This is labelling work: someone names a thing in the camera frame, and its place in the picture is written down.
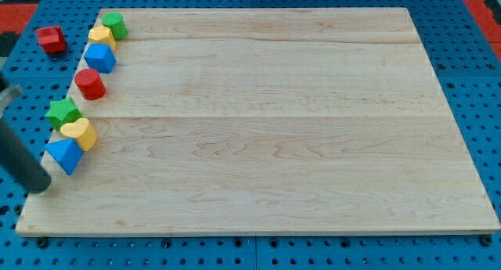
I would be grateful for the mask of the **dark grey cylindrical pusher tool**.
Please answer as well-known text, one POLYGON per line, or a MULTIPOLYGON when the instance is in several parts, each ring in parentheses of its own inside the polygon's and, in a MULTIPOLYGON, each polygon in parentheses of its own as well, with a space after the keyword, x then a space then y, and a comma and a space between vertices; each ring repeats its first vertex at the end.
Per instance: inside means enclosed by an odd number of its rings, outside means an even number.
POLYGON ((1 120, 1 166, 30 193, 44 192, 52 180, 14 130, 1 120))

